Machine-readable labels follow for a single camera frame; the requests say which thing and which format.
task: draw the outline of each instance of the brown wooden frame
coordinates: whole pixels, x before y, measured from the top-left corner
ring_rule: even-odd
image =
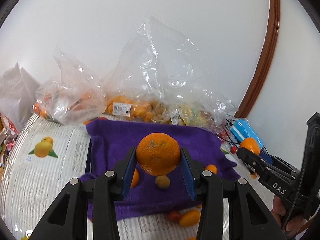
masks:
[[[247,117],[262,89],[276,49],[280,21],[280,0],[270,0],[267,33],[254,76],[235,117]]]

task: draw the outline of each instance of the red cherry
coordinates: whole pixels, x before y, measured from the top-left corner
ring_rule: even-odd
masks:
[[[237,152],[237,147],[236,146],[232,146],[232,147],[230,147],[230,152],[232,153],[232,154],[235,154],[236,152]]]

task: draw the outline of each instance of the finger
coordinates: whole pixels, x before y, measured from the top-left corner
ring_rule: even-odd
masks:
[[[289,223],[287,224],[287,226],[285,227],[286,231],[295,231],[298,232],[299,229],[304,225],[305,223],[305,219],[303,218],[303,216],[296,216],[293,219],[291,219],[289,221]]]
[[[270,210],[271,214],[273,215],[273,217],[275,218],[275,220],[277,221],[277,223],[279,224],[279,226],[281,226],[281,218],[280,216],[275,213],[273,210]]]
[[[279,197],[277,197],[276,195],[273,198],[272,210],[282,217],[285,215],[285,207],[284,207],[281,199]]]

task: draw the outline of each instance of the clear plastic bag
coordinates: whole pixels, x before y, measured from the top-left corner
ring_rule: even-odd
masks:
[[[210,91],[207,76],[190,39],[152,17],[126,44],[104,86],[106,113],[217,132],[236,107]]]
[[[36,91],[34,111],[62,124],[82,123],[106,109],[101,81],[85,64],[71,55],[56,52],[60,78],[51,78]]]

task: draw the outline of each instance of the fruit pile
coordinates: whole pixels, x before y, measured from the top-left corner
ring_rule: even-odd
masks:
[[[129,99],[124,95],[115,96],[108,99],[104,114],[124,115],[114,111],[114,107],[117,107],[118,104],[130,105],[130,114],[128,113],[125,116],[129,121],[139,120],[159,124],[194,126],[212,132],[218,129],[211,113],[207,111],[195,109],[188,105],[166,105],[154,98],[137,100]]]

